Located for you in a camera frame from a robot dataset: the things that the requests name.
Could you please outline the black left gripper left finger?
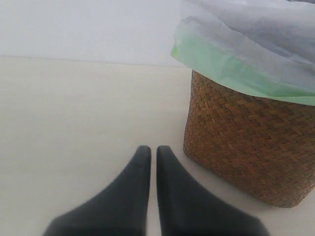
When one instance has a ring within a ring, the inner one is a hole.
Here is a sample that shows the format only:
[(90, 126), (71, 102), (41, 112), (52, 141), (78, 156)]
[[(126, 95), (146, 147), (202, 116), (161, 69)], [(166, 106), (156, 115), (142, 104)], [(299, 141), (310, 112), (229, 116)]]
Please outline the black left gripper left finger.
[(55, 218), (46, 236), (144, 236), (151, 149), (139, 146), (122, 172), (100, 193)]

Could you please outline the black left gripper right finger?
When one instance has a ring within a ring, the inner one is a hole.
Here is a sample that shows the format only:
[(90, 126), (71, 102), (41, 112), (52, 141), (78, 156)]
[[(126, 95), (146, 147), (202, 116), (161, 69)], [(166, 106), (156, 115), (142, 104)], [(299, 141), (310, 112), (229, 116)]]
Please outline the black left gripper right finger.
[(199, 184), (169, 146), (157, 148), (157, 202), (163, 236), (265, 236), (256, 217)]

